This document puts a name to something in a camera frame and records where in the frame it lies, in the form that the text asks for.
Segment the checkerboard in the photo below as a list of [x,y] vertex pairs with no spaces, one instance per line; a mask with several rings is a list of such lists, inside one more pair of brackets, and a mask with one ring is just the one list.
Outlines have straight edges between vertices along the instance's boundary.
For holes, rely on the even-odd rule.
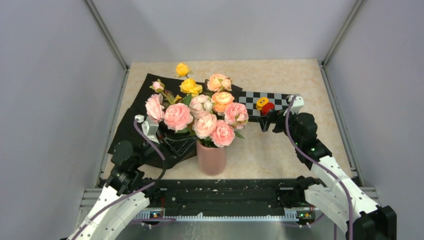
[[289,106],[287,102],[289,94],[282,93],[269,93],[257,91],[241,91],[238,102],[246,105],[247,113],[249,114],[249,122],[258,122],[257,118],[261,116],[261,111],[256,109],[256,102],[262,98],[267,97],[270,103],[275,104],[275,110],[286,110]]

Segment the white wall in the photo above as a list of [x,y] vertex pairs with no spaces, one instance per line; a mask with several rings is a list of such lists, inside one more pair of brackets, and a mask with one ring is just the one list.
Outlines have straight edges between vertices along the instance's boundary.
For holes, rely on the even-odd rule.
[[422,239],[424,1],[370,0],[329,65],[363,178]]
[[0,239],[72,232],[123,76],[82,0],[0,1]]
[[94,0],[127,62],[324,59],[356,0]]

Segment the flower pot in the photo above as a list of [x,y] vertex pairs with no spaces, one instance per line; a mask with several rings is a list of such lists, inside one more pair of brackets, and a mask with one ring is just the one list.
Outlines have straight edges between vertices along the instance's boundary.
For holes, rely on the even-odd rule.
[[196,141],[197,162],[202,173],[210,176],[222,173],[227,165],[225,147],[206,147]]

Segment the yellow tape roll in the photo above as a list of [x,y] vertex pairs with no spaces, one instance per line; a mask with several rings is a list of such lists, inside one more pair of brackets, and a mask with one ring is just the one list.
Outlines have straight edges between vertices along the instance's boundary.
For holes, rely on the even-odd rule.
[[265,104],[267,104],[268,98],[267,97],[261,97],[259,98],[259,100],[256,102],[256,109],[257,110],[262,110],[262,107],[265,106]]

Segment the beige tabletop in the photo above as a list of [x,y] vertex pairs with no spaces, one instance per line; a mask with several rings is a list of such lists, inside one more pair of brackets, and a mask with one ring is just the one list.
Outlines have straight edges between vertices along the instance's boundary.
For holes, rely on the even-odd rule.
[[[300,112],[313,114],[318,124],[318,138],[332,151],[341,168],[352,176],[336,119],[316,59],[186,61],[190,78],[203,82],[210,75],[230,76],[244,91],[300,94],[305,106]],[[137,96],[146,74],[175,78],[178,62],[134,62],[131,65],[116,127]],[[200,172],[197,157],[178,163],[166,171],[163,179],[292,179],[314,176],[296,157],[284,133],[262,132],[258,123],[249,122],[227,148],[227,166],[223,173],[208,176]],[[111,155],[104,171],[107,178],[113,167]],[[157,178],[161,169],[144,165],[139,168],[147,177]]]

